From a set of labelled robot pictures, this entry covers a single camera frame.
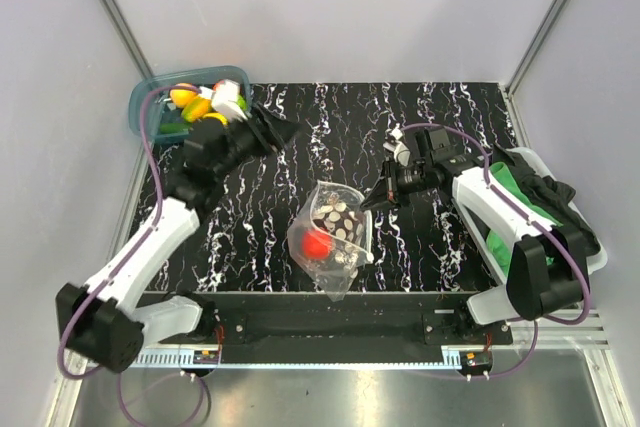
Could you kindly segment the yellow fake banana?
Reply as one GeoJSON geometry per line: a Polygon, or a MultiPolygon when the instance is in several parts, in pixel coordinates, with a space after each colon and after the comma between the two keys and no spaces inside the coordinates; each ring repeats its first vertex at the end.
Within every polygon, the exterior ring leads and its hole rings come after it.
{"type": "Polygon", "coordinates": [[[211,112],[211,113],[207,113],[202,117],[202,120],[206,120],[206,119],[210,119],[210,120],[216,120],[218,122],[220,122],[223,126],[227,126],[229,124],[228,119],[218,113],[218,112],[211,112]]]}

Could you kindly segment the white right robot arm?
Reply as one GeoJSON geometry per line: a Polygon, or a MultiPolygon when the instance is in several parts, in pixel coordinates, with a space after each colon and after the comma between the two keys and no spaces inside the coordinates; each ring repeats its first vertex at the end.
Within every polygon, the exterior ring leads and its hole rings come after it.
{"type": "Polygon", "coordinates": [[[455,132],[431,123],[388,131],[380,176],[362,209],[396,209],[414,193],[437,189],[459,213],[473,213],[504,242],[511,260],[500,286],[469,297],[467,310],[454,318],[463,342],[480,341],[496,322],[562,323],[557,311],[572,305],[582,310],[570,324],[582,323],[591,309],[591,289],[581,232],[545,218],[509,192],[492,175],[484,149],[476,154],[456,149],[450,140],[455,132]]]}

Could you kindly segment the green fake lime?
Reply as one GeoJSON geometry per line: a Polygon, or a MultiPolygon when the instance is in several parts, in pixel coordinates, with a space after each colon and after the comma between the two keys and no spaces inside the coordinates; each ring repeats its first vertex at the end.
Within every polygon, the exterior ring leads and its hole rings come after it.
{"type": "Polygon", "coordinates": [[[243,112],[247,112],[249,110],[249,104],[247,103],[246,98],[242,94],[238,95],[236,104],[243,112]]]}

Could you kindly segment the clear polka dot zip bag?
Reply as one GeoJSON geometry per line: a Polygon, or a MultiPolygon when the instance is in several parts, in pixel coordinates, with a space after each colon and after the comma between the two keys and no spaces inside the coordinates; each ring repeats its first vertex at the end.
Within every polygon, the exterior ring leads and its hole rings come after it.
{"type": "Polygon", "coordinates": [[[333,302],[374,262],[373,216],[363,201],[352,187],[319,181],[287,231],[291,258],[333,302]]]}

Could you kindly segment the dark green fake cucumber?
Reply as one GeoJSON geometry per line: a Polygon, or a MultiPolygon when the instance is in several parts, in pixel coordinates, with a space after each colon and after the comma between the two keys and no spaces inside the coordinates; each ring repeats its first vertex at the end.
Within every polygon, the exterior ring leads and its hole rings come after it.
{"type": "Polygon", "coordinates": [[[189,132],[189,125],[184,123],[163,123],[159,126],[159,133],[162,135],[178,135],[189,132]]]}

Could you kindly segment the red fake apple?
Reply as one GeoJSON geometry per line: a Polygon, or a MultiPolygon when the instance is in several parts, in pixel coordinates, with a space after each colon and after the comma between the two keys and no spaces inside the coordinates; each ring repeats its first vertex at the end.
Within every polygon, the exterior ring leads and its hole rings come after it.
{"type": "Polygon", "coordinates": [[[324,260],[333,250],[333,240],[320,230],[307,230],[302,238],[302,253],[311,260],[324,260]]]}

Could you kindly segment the yellow green fake mango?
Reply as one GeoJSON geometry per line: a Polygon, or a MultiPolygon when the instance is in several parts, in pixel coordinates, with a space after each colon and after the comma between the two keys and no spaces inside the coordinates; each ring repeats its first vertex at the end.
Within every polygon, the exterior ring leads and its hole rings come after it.
{"type": "Polygon", "coordinates": [[[195,97],[183,109],[182,119],[187,123],[193,123],[211,112],[211,101],[203,97],[195,97]]]}

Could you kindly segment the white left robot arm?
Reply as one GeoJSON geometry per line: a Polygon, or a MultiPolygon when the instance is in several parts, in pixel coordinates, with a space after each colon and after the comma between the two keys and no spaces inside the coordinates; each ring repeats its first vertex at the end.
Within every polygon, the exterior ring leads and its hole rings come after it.
{"type": "Polygon", "coordinates": [[[248,160],[282,151],[299,129],[299,123],[259,106],[245,118],[198,120],[180,149],[182,163],[150,217],[99,272],[57,293],[61,350],[121,373],[148,345],[183,334],[196,343],[208,341],[216,329],[212,304],[194,294],[176,294],[142,307],[142,294],[216,208],[226,177],[248,160]]]}

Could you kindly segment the yellow fake fruit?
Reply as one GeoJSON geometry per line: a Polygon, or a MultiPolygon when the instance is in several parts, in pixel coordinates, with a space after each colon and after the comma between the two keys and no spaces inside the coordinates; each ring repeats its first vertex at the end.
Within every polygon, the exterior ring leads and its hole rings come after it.
{"type": "Polygon", "coordinates": [[[170,90],[169,97],[177,107],[184,108],[196,98],[199,93],[200,90],[198,87],[188,83],[179,83],[175,88],[170,90]]]}

